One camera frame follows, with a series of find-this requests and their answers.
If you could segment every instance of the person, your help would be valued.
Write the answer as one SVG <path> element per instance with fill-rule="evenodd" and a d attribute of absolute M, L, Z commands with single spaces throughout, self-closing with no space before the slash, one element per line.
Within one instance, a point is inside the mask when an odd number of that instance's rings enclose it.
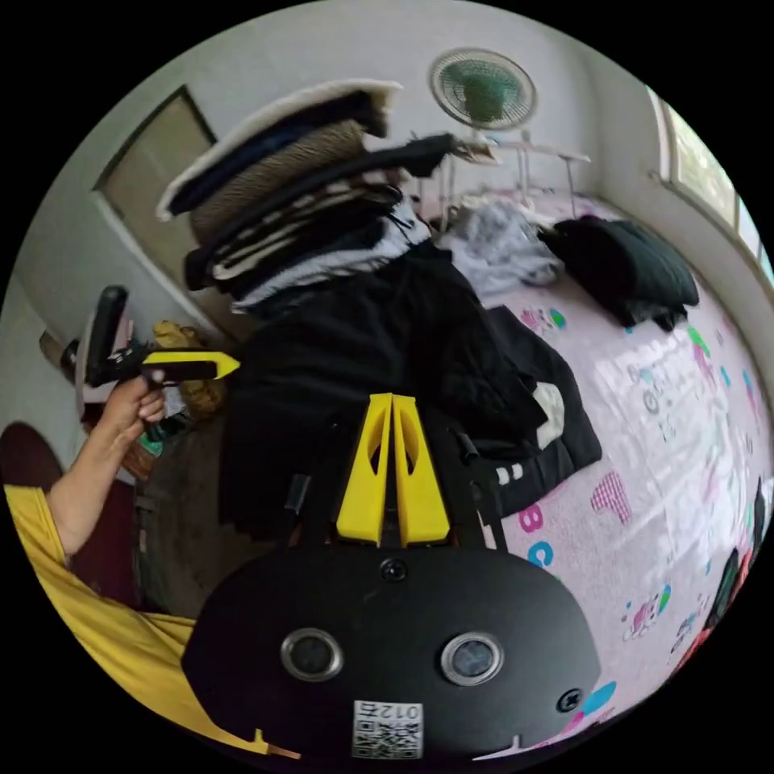
<path fill-rule="evenodd" d="M 116 386 L 73 466 L 48 495 L 4 488 L 19 538 L 56 611 L 89 655 L 137 701 L 215 742 L 298 757 L 267 744 L 259 730 L 246 742 L 209 719 L 180 663 L 194 621 L 131 610 L 98 596 L 68 570 L 69 558 L 94 531 L 123 457 L 143 433 L 143 420 L 163 417 L 163 394 L 150 390 L 142 377 Z"/>

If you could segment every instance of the screw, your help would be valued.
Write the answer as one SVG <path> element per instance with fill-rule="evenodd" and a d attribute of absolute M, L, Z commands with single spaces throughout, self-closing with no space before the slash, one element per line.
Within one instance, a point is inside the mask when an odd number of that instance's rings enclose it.
<path fill-rule="evenodd" d="M 560 712 L 572 712 L 580 703 L 583 692 L 580 688 L 572 688 L 566 693 L 563 693 L 558 702 L 556 702 L 556 708 Z"/>
<path fill-rule="evenodd" d="M 391 583 L 405 580 L 408 572 L 409 569 L 406 567 L 406 562 L 400 559 L 385 559 L 381 563 L 381 576 Z"/>

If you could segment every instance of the window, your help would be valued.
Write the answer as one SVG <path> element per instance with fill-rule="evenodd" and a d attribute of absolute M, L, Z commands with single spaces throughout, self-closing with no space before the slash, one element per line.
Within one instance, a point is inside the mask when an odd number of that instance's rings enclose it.
<path fill-rule="evenodd" d="M 162 223 L 156 204 L 167 185 L 204 153 L 214 137 L 185 89 L 162 103 L 110 162 L 96 186 L 143 253 L 220 329 L 245 339 L 254 328 L 247 315 L 232 314 L 215 288 L 191 293 L 183 275 L 185 256 L 198 245 L 188 214 Z"/>
<path fill-rule="evenodd" d="M 731 179 L 682 116 L 669 105 L 662 104 L 672 136 L 672 183 L 688 190 L 694 201 L 698 200 L 714 219 L 724 223 L 726 229 L 731 229 L 753 255 L 768 281 L 774 285 L 772 265 L 760 240 L 758 229 L 744 202 L 734 190 Z"/>

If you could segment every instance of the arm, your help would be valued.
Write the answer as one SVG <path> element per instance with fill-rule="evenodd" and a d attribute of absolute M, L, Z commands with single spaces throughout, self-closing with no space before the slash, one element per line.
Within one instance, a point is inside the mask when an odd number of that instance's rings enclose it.
<path fill-rule="evenodd" d="M 48 507 L 67 556 L 91 536 L 127 450 L 143 433 L 143 420 L 164 417 L 162 393 L 151 392 L 142 377 L 118 385 L 102 418 L 73 466 L 52 486 Z"/>

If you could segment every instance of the yellow bag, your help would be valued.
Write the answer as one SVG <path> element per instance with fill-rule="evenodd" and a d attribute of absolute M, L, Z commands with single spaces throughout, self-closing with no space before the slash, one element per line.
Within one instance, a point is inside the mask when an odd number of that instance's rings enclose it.
<path fill-rule="evenodd" d="M 156 344 L 162 349 L 206 347 L 206 342 L 198 331 L 169 320 L 157 322 L 153 326 L 153 335 Z M 178 389 L 194 420 L 204 419 L 214 414 L 223 405 L 226 397 L 225 382 L 215 379 L 184 381 L 178 385 Z"/>

